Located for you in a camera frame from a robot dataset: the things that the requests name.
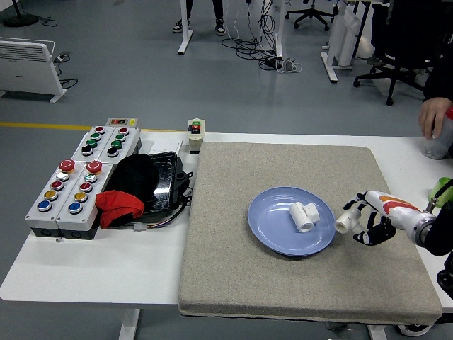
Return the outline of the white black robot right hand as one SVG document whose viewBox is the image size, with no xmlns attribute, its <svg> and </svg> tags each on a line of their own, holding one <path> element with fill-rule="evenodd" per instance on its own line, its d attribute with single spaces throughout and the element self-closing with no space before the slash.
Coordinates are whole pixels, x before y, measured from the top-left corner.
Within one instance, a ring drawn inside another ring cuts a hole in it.
<svg viewBox="0 0 453 340">
<path fill-rule="evenodd" d="M 358 193 L 343 209 L 345 212 L 335 222 L 336 231 L 352 232 L 355 241 L 367 246 L 381 244 L 395 236 L 396 230 L 403 230 L 414 244 L 422 247 L 423 232 L 432 222 L 416 206 L 380 191 Z"/>
</svg>

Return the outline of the person's hand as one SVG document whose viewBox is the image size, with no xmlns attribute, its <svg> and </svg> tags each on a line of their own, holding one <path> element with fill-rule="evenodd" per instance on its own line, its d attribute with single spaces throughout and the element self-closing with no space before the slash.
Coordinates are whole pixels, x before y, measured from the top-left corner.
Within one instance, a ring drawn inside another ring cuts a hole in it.
<svg viewBox="0 0 453 340">
<path fill-rule="evenodd" d="M 423 102 L 418 114 L 418 124 L 425 139 L 440 136 L 445 113 L 451 107 L 452 101 L 443 97 L 435 97 Z"/>
</svg>

